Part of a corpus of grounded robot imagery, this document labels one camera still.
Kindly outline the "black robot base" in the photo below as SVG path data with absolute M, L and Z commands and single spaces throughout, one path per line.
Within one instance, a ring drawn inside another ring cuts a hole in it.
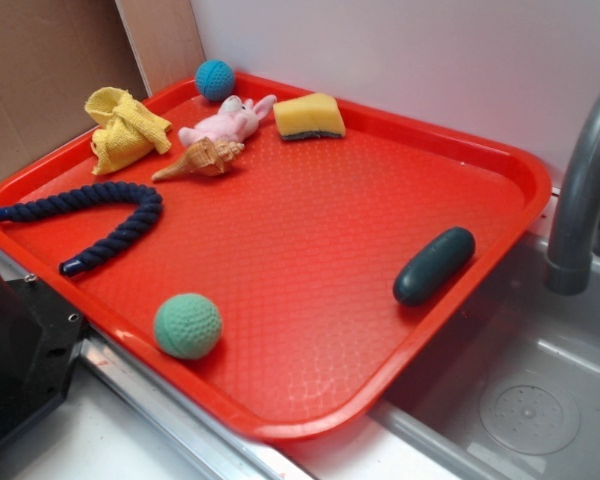
M 0 275 L 0 448 L 64 402 L 84 330 L 43 280 Z

